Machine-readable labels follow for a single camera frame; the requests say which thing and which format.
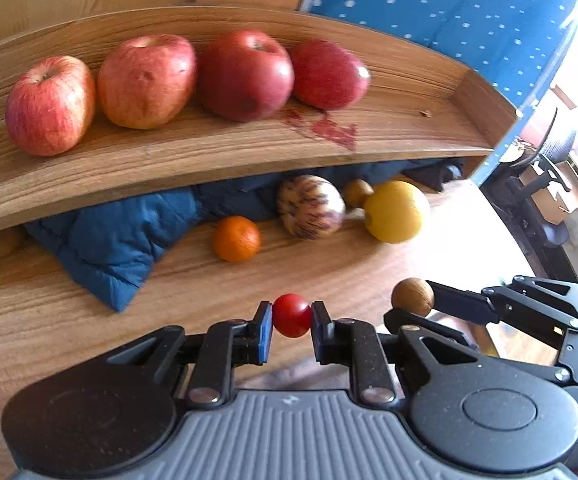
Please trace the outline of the red cherry tomato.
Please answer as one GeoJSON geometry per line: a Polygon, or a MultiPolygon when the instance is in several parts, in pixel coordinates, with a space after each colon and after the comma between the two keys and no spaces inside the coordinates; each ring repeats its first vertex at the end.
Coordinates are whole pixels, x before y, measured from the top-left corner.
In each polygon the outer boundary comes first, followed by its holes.
{"type": "Polygon", "coordinates": [[[281,295],[272,304],[272,326],[285,337],[300,338],[312,326],[312,306],[300,295],[281,295]]]}

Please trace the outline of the blue polka dot fabric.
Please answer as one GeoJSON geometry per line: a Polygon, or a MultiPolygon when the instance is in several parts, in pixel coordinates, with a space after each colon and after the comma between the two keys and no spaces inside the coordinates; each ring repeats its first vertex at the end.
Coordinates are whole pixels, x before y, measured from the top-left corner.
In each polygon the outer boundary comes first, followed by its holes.
{"type": "Polygon", "coordinates": [[[302,0],[300,8],[422,44],[469,66],[520,113],[472,177],[483,184],[520,136],[569,50],[578,0],[302,0]]]}

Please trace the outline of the leftmost red apple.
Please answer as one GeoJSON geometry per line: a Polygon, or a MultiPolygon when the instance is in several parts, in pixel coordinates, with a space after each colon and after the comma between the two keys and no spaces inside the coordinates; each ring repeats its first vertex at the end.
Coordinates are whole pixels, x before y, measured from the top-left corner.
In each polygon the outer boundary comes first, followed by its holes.
{"type": "Polygon", "coordinates": [[[4,110],[11,142],[27,154],[56,156],[80,143],[95,116],[96,84],[79,58],[46,58],[13,85],[4,110]]]}

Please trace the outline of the small striped pepino melon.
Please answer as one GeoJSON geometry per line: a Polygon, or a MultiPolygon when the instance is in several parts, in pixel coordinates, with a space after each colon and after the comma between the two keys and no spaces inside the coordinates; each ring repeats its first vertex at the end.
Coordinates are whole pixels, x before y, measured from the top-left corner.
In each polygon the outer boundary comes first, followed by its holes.
{"type": "Polygon", "coordinates": [[[284,180],[277,206],[284,228],[302,240],[329,237],[341,226],[345,203],[338,189],[328,180],[313,174],[284,180]]]}

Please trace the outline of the right kiwi under shelf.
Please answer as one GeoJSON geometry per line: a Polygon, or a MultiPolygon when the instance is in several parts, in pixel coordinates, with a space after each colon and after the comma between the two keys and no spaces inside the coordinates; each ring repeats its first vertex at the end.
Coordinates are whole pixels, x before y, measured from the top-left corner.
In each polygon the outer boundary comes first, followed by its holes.
{"type": "Polygon", "coordinates": [[[23,242],[25,231],[20,226],[0,230],[0,258],[12,254],[23,242]]]}

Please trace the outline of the rightmost red apple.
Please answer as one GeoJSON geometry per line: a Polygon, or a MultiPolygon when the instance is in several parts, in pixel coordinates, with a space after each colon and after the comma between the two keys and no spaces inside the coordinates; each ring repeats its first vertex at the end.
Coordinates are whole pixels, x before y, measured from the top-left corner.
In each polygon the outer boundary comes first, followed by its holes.
{"type": "Polygon", "coordinates": [[[358,102],[370,86],[365,64],[334,42],[310,39],[293,47],[292,94],[318,110],[343,110],[358,102]]]}

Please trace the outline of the curved wooden shelf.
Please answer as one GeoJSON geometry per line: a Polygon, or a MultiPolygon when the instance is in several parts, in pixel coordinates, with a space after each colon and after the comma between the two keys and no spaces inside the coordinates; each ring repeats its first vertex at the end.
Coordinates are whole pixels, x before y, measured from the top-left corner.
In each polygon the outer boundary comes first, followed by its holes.
{"type": "Polygon", "coordinates": [[[464,157],[471,167],[502,142],[516,108],[476,70],[412,42],[301,12],[248,6],[170,6],[99,14],[0,42],[0,230],[75,208],[166,188],[286,169],[464,157]],[[18,150],[4,103],[19,76],[54,54],[92,68],[122,41],[177,32],[197,49],[223,32],[258,29],[291,47],[324,38],[366,64],[371,84],[354,106],[323,115],[289,103],[260,122],[228,122],[197,104],[169,124],[132,131],[98,116],[57,157],[18,150]]]}

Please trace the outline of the black office chair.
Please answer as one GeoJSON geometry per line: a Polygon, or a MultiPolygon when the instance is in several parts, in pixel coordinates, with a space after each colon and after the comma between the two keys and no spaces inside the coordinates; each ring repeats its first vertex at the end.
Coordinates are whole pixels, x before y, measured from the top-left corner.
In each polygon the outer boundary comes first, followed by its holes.
{"type": "Polygon", "coordinates": [[[515,162],[499,164],[481,185],[481,191],[518,243],[535,275],[576,283],[577,275],[563,249],[570,239],[566,222],[549,220],[537,206],[537,194],[551,183],[562,185],[566,192],[572,190],[557,168],[562,159],[545,151],[557,119],[557,115],[551,117],[538,148],[524,153],[515,162]]]}

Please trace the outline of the yellow lemon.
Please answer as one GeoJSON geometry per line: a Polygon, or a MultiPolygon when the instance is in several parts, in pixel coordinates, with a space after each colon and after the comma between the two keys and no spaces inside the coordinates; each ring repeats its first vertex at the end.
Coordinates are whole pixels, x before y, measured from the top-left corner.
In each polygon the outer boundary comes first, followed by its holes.
{"type": "Polygon", "coordinates": [[[429,210],[428,199],[415,185],[391,180],[366,198],[365,226],[380,242],[403,243],[419,234],[429,210]]]}

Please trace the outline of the dark blue quilted jacket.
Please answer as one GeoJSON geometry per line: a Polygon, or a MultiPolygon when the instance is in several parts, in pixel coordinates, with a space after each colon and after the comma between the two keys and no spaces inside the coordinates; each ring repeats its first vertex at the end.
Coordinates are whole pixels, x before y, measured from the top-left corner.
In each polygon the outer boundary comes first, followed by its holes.
{"type": "Polygon", "coordinates": [[[25,223],[72,280],[124,311],[153,266],[200,223],[277,217],[277,194],[294,170],[205,182],[114,200],[25,223]]]}

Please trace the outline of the brown kiwi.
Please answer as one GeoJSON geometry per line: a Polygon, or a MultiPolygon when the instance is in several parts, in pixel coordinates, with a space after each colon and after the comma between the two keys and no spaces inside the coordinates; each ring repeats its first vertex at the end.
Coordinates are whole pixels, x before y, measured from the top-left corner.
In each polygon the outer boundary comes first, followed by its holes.
{"type": "Polygon", "coordinates": [[[434,307],[434,292],[430,284],[421,278],[405,278],[394,286],[391,304],[394,309],[425,318],[434,307]]]}
{"type": "Polygon", "coordinates": [[[342,193],[347,209],[362,209],[367,198],[374,194],[374,188],[362,179],[355,179],[344,186],[342,193]]]}

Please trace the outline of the orange tangerine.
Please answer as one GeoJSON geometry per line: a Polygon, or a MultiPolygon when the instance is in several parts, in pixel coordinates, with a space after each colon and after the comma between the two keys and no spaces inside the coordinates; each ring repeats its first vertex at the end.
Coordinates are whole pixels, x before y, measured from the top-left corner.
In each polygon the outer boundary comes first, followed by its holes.
{"type": "Polygon", "coordinates": [[[261,232],[257,225],[241,216],[231,216],[217,222],[212,237],[214,254],[227,262],[243,262],[253,258],[261,244],[261,232]]]}

